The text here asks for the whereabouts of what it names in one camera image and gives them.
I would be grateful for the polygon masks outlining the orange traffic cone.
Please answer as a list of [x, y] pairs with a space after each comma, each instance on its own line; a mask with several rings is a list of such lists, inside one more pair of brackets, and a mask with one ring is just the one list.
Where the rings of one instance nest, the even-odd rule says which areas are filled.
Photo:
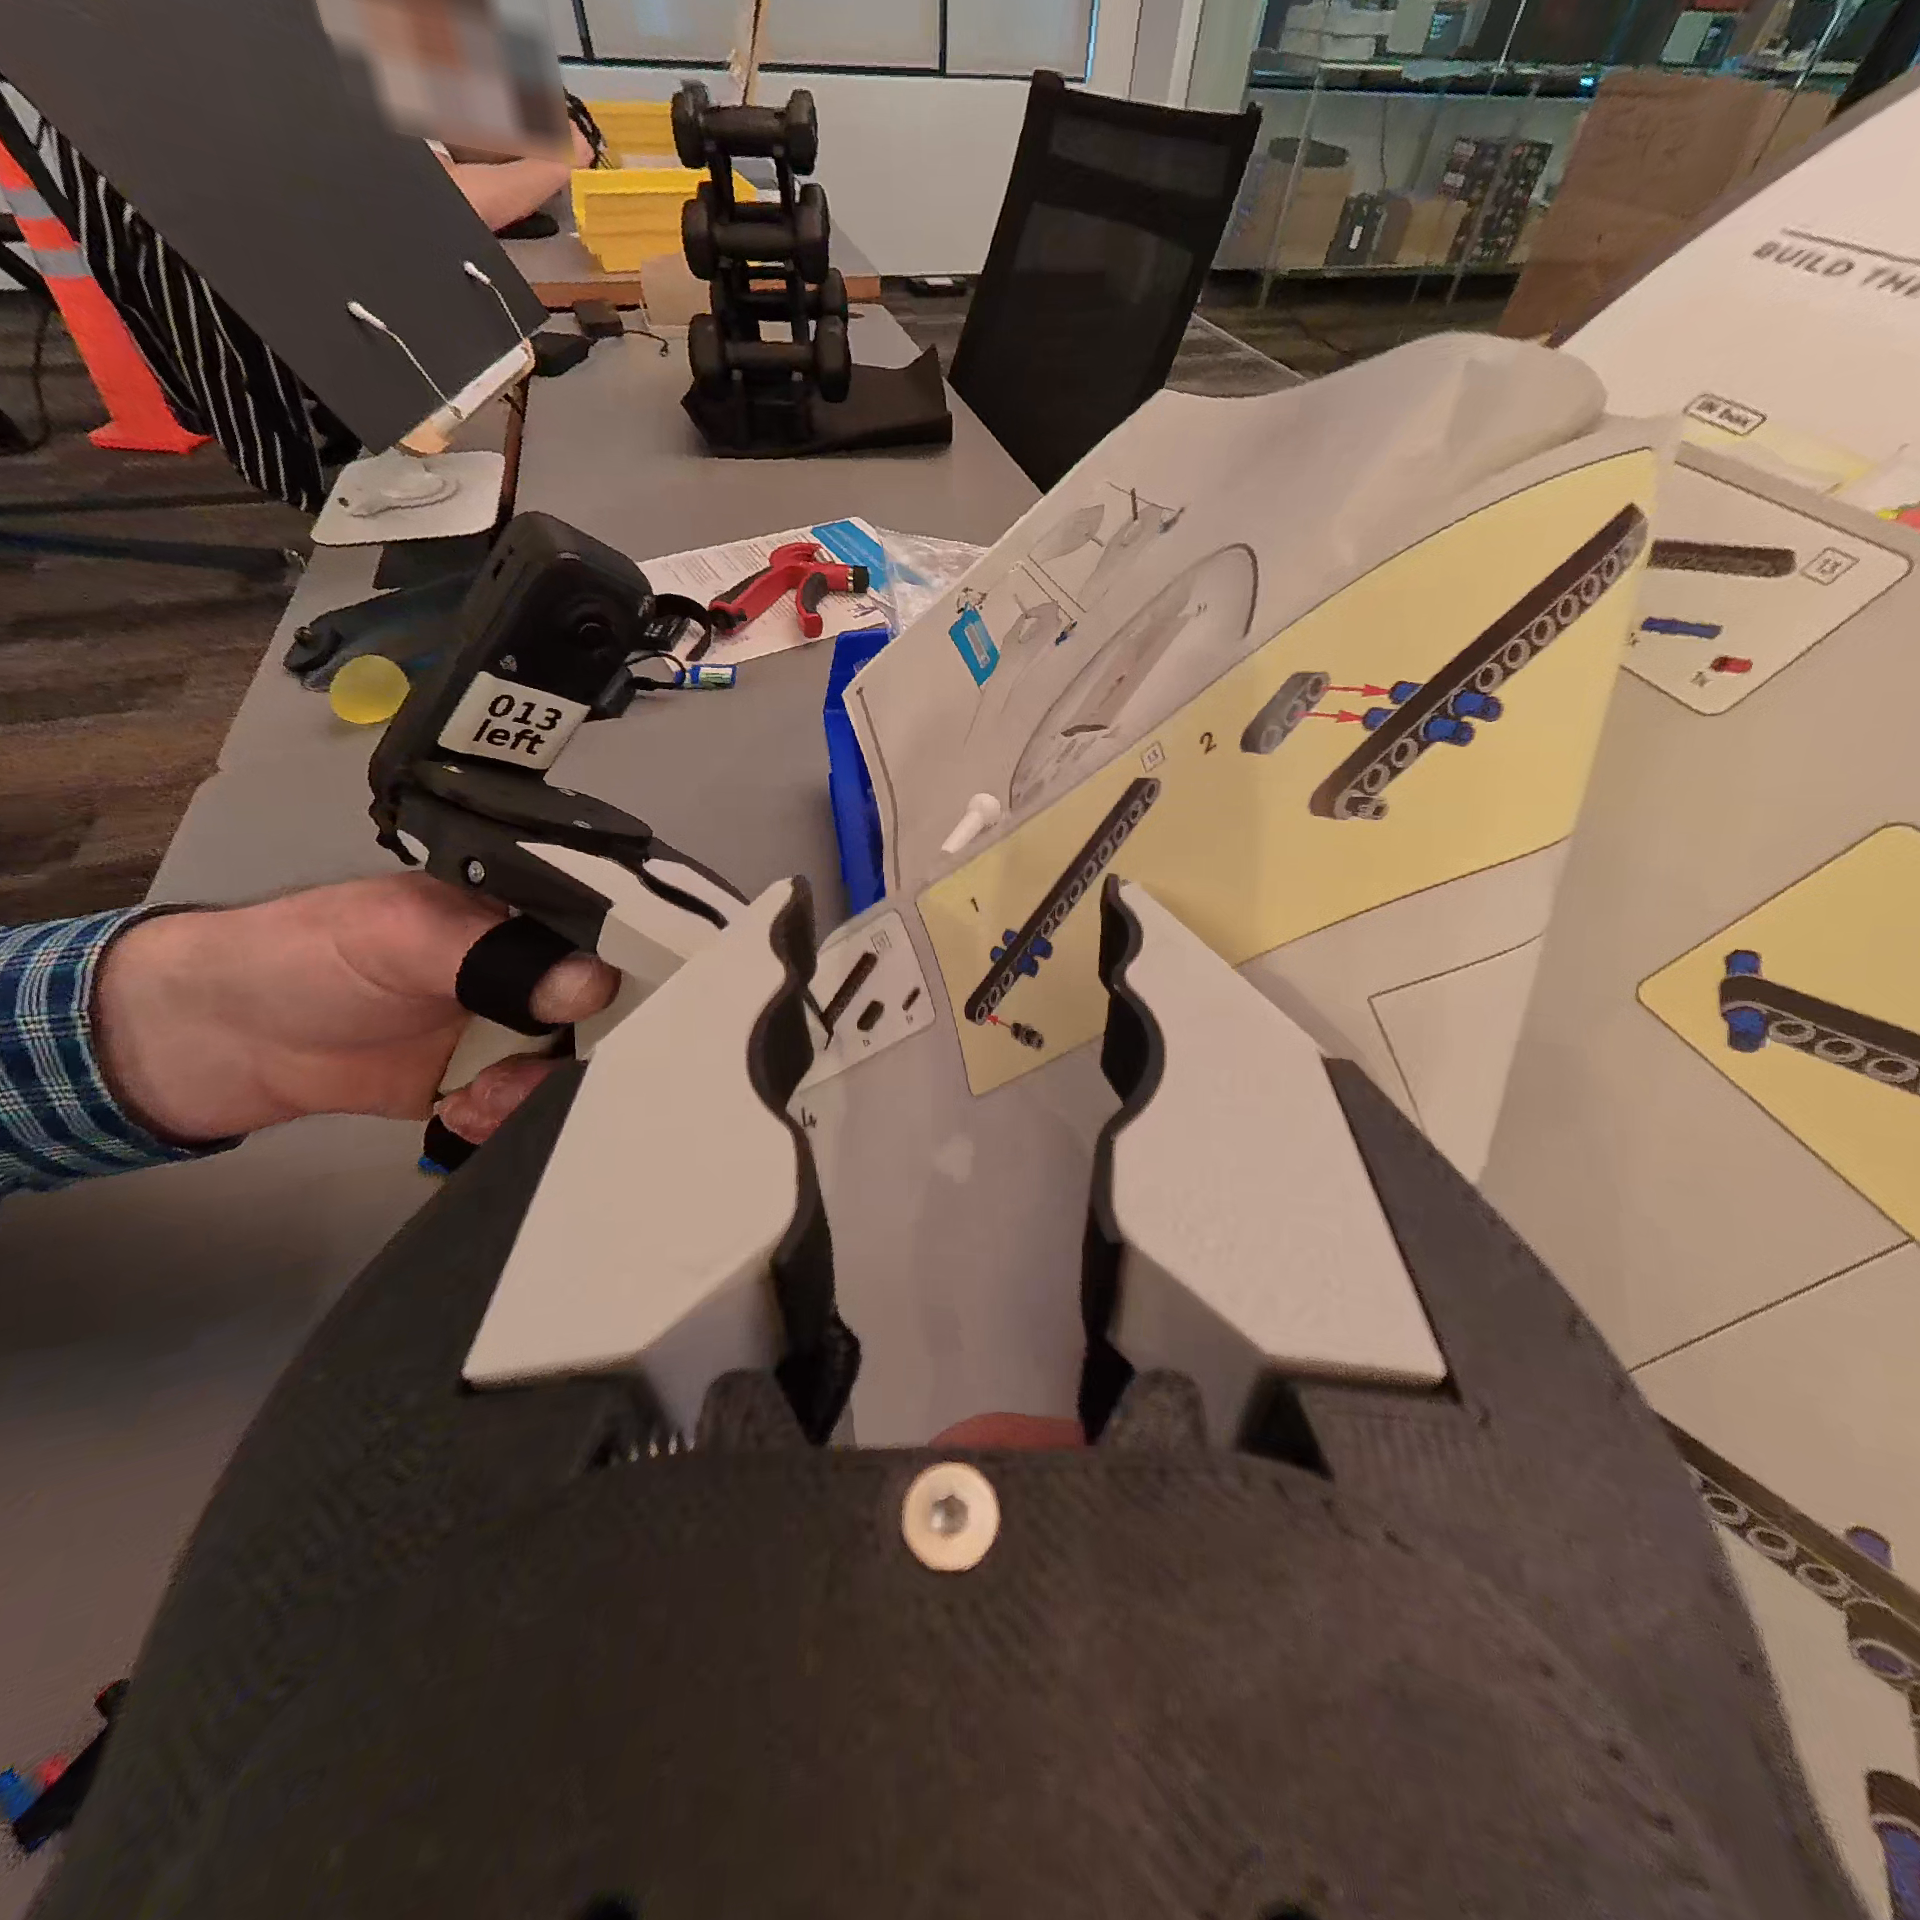
[[166, 454], [206, 446], [204, 435], [176, 419], [122, 316], [88, 275], [72, 233], [11, 150], [3, 150], [3, 188], [22, 246], [47, 281], [91, 387], [108, 410], [108, 420], [86, 435], [88, 441], [110, 451]]

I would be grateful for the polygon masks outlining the red black hand tool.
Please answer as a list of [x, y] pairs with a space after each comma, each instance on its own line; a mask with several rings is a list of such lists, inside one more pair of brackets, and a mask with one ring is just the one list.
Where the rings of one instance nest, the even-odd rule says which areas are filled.
[[791, 597], [800, 636], [819, 640], [824, 636], [824, 598], [864, 594], [871, 586], [874, 576], [867, 568], [839, 560], [813, 540], [798, 540], [778, 547], [751, 576], [714, 597], [708, 621], [716, 634], [732, 636]]

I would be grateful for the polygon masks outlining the yellow storage bin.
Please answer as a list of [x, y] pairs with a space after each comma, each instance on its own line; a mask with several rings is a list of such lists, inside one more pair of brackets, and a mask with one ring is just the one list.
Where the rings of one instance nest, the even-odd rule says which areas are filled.
[[604, 160], [570, 178], [573, 228], [595, 265], [632, 275], [650, 256], [682, 256], [682, 209], [708, 180], [677, 154], [670, 102], [589, 102]]

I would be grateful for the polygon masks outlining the black lego assembly with pins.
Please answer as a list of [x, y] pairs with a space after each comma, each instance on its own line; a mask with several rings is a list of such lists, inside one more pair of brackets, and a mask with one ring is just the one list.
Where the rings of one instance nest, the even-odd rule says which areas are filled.
[[126, 1699], [126, 1675], [95, 1693], [91, 1708], [99, 1724], [72, 1756], [3, 1769], [3, 1819], [11, 1854], [29, 1856], [71, 1829], [99, 1777]]

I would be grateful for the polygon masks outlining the person's left hand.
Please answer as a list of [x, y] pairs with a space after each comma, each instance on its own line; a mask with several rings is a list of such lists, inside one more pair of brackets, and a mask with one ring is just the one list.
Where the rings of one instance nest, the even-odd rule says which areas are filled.
[[130, 1117], [179, 1146], [328, 1114], [444, 1114], [490, 1140], [557, 1065], [517, 1056], [442, 1092], [467, 1032], [461, 961], [502, 918], [419, 873], [143, 918], [99, 966], [99, 1068]]

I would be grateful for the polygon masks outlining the cardboard box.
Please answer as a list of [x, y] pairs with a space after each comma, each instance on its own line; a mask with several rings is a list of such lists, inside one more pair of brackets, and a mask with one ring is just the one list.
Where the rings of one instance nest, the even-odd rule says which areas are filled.
[[1820, 88], [1651, 68], [1605, 78], [1550, 206], [1527, 228], [1520, 281], [1495, 333], [1570, 332], [1830, 115], [1832, 96]]

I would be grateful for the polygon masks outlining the book stand with black board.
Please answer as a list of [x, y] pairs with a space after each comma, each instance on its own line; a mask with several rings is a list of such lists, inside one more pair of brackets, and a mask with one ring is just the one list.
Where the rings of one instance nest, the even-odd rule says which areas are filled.
[[316, 5], [5, 5], [5, 81], [359, 441], [320, 544], [477, 538], [506, 461], [451, 444], [544, 306]]

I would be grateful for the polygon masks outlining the white blue leaflet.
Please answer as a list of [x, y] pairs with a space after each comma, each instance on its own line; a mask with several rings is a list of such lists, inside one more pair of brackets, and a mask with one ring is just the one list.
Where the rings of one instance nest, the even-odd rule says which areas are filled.
[[[714, 597], [732, 589], [751, 576], [771, 554], [789, 541], [813, 540], [839, 560], [862, 565], [871, 572], [871, 588], [864, 594], [837, 594], [823, 602], [823, 637], [835, 640], [869, 627], [886, 627], [883, 602], [874, 594], [874, 573], [879, 563], [878, 530], [864, 518], [828, 518], [775, 536], [756, 536], [746, 541], [687, 549], [677, 556], [646, 560], [639, 570], [661, 594], [679, 594], [703, 608]], [[791, 597], [782, 598], [755, 625], [727, 634], [710, 634], [708, 640], [684, 640], [679, 654], [687, 660], [748, 664], [760, 657], [780, 657], [816, 640], [800, 636], [798, 611]]]

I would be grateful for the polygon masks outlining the blue storage bin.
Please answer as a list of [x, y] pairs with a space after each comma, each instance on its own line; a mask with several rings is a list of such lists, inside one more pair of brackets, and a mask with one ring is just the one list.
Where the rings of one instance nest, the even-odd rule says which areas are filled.
[[884, 899], [884, 842], [874, 773], [847, 710], [847, 688], [890, 640], [892, 630], [886, 627], [839, 634], [832, 643], [832, 664], [823, 698], [828, 798], [850, 916], [867, 912]]

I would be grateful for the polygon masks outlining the crumpled clear plastic bag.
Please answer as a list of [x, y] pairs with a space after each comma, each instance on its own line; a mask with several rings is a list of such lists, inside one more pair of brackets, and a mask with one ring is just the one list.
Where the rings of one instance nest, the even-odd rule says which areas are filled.
[[878, 529], [878, 547], [874, 594], [883, 602], [894, 636], [910, 628], [987, 554], [983, 544], [886, 529]]

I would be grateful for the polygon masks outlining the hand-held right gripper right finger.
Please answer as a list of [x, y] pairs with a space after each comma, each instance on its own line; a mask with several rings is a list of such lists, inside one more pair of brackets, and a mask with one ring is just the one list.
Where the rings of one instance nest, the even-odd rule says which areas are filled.
[[1295, 1382], [1436, 1390], [1450, 1370], [1328, 1059], [1136, 881], [1107, 878], [1077, 1418], [1178, 1376], [1211, 1444], [1308, 1444]]

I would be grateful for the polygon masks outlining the printed paper sheet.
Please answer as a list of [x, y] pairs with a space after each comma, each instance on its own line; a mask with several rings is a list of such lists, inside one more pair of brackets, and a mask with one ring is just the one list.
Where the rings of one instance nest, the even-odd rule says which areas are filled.
[[1701, 448], [1915, 525], [1915, 70], [1830, 121], [1567, 350], [1615, 417], [1677, 417]]

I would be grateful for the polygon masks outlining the black office chair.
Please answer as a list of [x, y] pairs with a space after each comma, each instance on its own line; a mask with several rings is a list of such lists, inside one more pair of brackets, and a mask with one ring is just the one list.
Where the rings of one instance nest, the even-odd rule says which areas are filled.
[[1034, 73], [948, 381], [1035, 489], [1164, 387], [1259, 131]]

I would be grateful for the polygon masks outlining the lego instruction booklet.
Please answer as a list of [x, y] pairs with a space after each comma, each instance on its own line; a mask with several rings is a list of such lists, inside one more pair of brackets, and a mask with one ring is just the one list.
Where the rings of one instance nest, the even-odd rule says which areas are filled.
[[1107, 878], [1323, 1052], [1447, 1362], [1146, 1376], [968, 1576], [858, 1498], [883, 1915], [1915, 1915], [1915, 530], [1600, 408], [1152, 400], [858, 690], [860, 1438], [1071, 1408]]

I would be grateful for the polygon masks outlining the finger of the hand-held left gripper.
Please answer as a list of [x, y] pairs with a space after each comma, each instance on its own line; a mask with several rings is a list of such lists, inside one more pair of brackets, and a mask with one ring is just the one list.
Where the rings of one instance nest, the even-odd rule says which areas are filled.
[[608, 902], [597, 958], [631, 984], [666, 984], [722, 931], [722, 921], [639, 886]]
[[694, 921], [732, 921], [748, 902], [725, 876], [661, 842], [612, 852], [570, 849], [559, 842], [520, 836], [517, 850], [542, 859], [556, 873], [608, 900], [622, 921], [684, 914]]

